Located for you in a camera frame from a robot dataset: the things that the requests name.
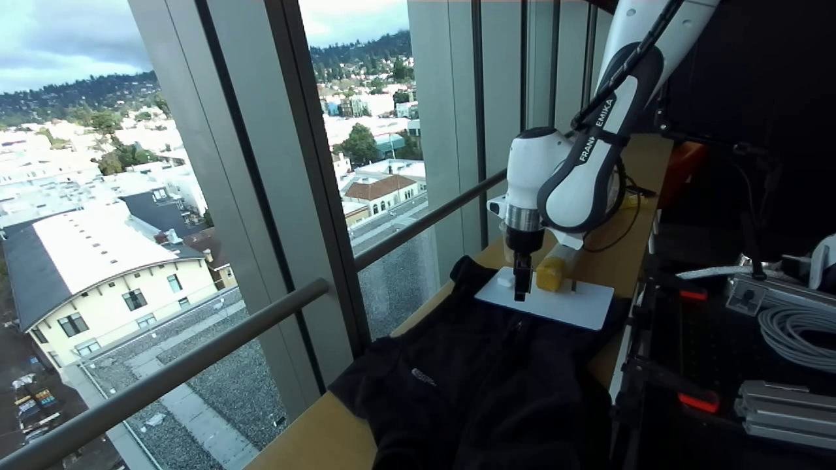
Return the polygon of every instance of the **distant hillside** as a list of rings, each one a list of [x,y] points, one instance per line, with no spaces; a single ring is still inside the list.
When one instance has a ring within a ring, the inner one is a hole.
[[[311,47],[317,81],[342,77],[345,68],[381,71],[381,59],[413,54],[411,30],[385,33],[375,42]],[[38,90],[0,94],[0,122],[67,120],[78,110],[128,110],[159,99],[157,76],[93,76]]]

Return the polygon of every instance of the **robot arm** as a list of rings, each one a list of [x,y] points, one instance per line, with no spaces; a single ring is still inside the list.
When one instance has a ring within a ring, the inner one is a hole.
[[[571,251],[603,225],[626,195],[623,148],[660,86],[695,45],[718,0],[619,0],[600,90],[576,116],[576,133],[533,127],[513,140],[508,195],[491,208],[515,251],[515,298],[532,290],[532,252],[543,229]]]

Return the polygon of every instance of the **city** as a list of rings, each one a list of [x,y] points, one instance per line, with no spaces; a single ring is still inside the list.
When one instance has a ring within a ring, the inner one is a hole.
[[[408,42],[392,30],[311,50],[355,252],[428,205]],[[0,456],[249,314],[155,72],[0,94],[0,178]],[[362,273],[375,336],[439,283],[428,251],[432,231]],[[411,287],[375,290],[408,265],[421,270]],[[240,368],[249,380],[227,385]],[[286,423],[252,342],[64,466],[240,466]]]

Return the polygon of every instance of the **sky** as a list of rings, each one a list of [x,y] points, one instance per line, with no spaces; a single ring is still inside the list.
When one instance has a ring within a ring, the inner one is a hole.
[[[408,0],[300,0],[308,45],[408,29]],[[0,90],[151,71],[128,0],[3,0]]]

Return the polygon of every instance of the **black fabric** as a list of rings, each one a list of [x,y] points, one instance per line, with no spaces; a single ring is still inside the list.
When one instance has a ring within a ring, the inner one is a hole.
[[[464,257],[455,291],[417,329],[385,336],[333,391],[370,419],[377,470],[603,466],[610,396],[586,372],[603,332],[474,299],[491,268]]]

